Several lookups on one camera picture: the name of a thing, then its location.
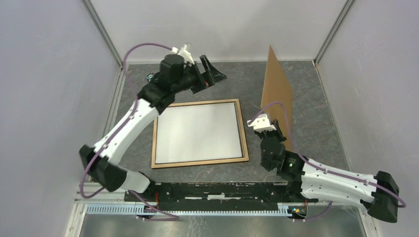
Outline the brown backing board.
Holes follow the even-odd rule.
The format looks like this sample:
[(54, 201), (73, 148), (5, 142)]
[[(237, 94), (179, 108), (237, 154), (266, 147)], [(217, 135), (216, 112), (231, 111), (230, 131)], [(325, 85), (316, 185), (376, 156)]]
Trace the brown backing board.
[(286, 112), (277, 104), (270, 106), (264, 111), (271, 120), (276, 119), (279, 122), (279, 127), (285, 137), (289, 136), (286, 121), (289, 122), (289, 128), (292, 128), (292, 96), (292, 87), (273, 48), (270, 46), (266, 62), (261, 107), (264, 108), (272, 102), (281, 102), (285, 106)]

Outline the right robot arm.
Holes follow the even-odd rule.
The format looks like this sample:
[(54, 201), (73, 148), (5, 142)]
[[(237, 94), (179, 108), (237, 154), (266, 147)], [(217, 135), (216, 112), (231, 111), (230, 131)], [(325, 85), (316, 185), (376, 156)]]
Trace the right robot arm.
[(287, 181), (286, 197), (291, 201), (327, 200), (349, 204), (366, 210), (373, 218), (396, 223), (399, 187), (392, 175), (354, 173), (321, 164), (286, 150), (278, 122), (262, 114), (249, 123), (261, 139), (261, 166), (276, 170)]

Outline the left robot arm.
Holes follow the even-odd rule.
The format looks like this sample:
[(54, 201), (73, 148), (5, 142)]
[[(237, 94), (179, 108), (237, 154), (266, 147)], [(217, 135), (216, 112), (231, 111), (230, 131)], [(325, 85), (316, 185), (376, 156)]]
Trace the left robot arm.
[(200, 56), (204, 72), (195, 62), (186, 62), (177, 54), (169, 54), (137, 94), (132, 106), (108, 134), (92, 147), (83, 145), (79, 154), (85, 173), (102, 189), (113, 192), (119, 188), (135, 191), (143, 201), (155, 196), (150, 179), (139, 171), (119, 166), (122, 156), (143, 129), (175, 101), (175, 95), (185, 90), (198, 93), (227, 79), (205, 55)]

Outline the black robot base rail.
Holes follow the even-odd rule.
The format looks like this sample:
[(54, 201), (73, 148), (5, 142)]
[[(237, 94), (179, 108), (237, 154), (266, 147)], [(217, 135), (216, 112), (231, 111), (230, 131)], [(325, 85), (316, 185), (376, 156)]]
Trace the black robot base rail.
[(279, 203), (316, 203), (286, 182), (155, 183), (140, 197), (162, 211), (273, 211)]

